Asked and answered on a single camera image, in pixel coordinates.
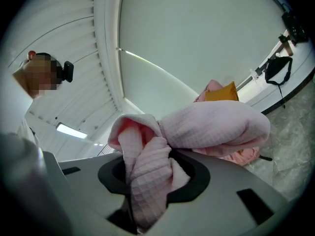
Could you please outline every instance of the white ceiling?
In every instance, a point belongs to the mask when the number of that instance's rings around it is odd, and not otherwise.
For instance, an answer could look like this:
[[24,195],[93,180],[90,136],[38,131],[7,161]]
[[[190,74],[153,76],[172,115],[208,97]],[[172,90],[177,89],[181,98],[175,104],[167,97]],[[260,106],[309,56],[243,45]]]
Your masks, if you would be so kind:
[[[43,150],[59,161],[84,156],[120,114],[105,76],[108,63],[99,56],[94,2],[28,0],[8,30],[2,54],[11,72],[30,50],[74,64],[72,83],[35,100],[26,115]],[[88,134],[87,139],[57,132],[59,122]]]

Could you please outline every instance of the gray floor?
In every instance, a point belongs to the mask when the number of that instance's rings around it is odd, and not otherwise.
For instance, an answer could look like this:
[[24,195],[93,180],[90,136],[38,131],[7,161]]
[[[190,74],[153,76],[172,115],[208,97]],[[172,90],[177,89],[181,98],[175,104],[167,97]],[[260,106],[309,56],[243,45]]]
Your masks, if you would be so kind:
[[273,161],[257,159],[245,168],[292,200],[302,194],[315,165],[315,84],[309,82],[285,106],[267,115],[271,134],[260,154]]

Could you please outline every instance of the ceiling light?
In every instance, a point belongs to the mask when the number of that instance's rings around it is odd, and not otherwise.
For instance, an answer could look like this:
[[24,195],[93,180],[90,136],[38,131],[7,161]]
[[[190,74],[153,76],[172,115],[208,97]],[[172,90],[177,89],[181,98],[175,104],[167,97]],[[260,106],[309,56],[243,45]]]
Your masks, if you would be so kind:
[[66,125],[62,124],[61,122],[57,125],[56,129],[59,132],[65,133],[65,134],[70,135],[70,136],[78,137],[81,139],[84,139],[88,136],[87,134],[84,134],[82,132],[79,132],[79,131],[76,131],[72,128],[67,127]]

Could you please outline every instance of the fluorescent light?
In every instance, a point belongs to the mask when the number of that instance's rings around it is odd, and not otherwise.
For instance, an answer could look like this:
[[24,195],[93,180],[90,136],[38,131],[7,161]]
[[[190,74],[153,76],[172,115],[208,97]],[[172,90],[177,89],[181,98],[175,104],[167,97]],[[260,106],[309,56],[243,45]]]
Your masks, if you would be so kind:
[[135,56],[135,57],[137,57],[137,58],[139,58],[139,59],[142,59],[143,61],[146,61],[147,63],[149,63],[149,64],[153,65],[154,67],[158,68],[159,70],[161,70],[164,74],[167,74],[167,76],[172,77],[172,79],[175,79],[175,80],[176,80],[177,82],[179,82],[182,86],[184,86],[184,87],[187,88],[189,91],[191,91],[192,94],[195,94],[195,97],[197,97],[197,96],[199,95],[198,93],[196,93],[195,90],[193,90],[192,88],[190,88],[189,86],[187,86],[184,82],[182,82],[180,79],[176,78],[174,75],[170,74],[169,72],[166,72],[163,68],[157,66],[156,64],[153,64],[152,62],[150,62],[150,61],[148,61],[148,60],[146,60],[146,59],[144,59],[144,58],[142,58],[142,57],[140,57],[140,56],[138,56],[138,55],[136,55],[136,54],[134,54],[134,53],[131,53],[131,52],[129,52],[129,51],[125,51],[125,52],[128,53],[129,55]]
[[84,134],[82,132],[79,132],[79,131],[76,131],[76,130],[74,130],[72,128],[69,128],[66,125],[63,125],[62,123],[59,123],[57,125],[56,129],[59,132],[65,133],[65,134],[70,135],[70,136],[75,136],[75,137],[78,137],[78,138],[81,138],[81,139],[84,139],[84,138],[86,138],[88,136],[87,134]]

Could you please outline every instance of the white wall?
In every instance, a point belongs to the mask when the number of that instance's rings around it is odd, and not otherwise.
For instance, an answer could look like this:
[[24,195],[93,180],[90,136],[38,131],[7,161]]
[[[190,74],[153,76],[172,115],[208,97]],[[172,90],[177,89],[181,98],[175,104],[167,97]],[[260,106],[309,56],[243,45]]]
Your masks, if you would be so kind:
[[102,135],[102,137],[99,139],[100,144],[107,144],[107,140],[110,134],[110,131],[112,129],[113,123],[108,127],[108,129],[105,131],[105,133]]
[[[312,72],[315,67],[315,52],[311,41],[308,43],[299,43],[296,47],[290,43],[293,50],[292,70],[289,81],[281,86],[283,97],[286,97],[297,86],[299,86],[304,79]],[[280,52],[281,56],[288,56],[286,50]],[[288,64],[273,77],[272,80],[280,83],[284,79],[287,72]],[[247,103],[260,112],[268,109],[281,100],[281,94],[278,86],[267,84],[264,74],[260,77],[262,88],[260,88],[254,81],[248,83],[245,87],[238,91],[241,102]]]
[[281,15],[272,0],[123,0],[119,47],[161,68],[121,52],[125,97],[160,118],[211,79],[239,84],[285,31]]

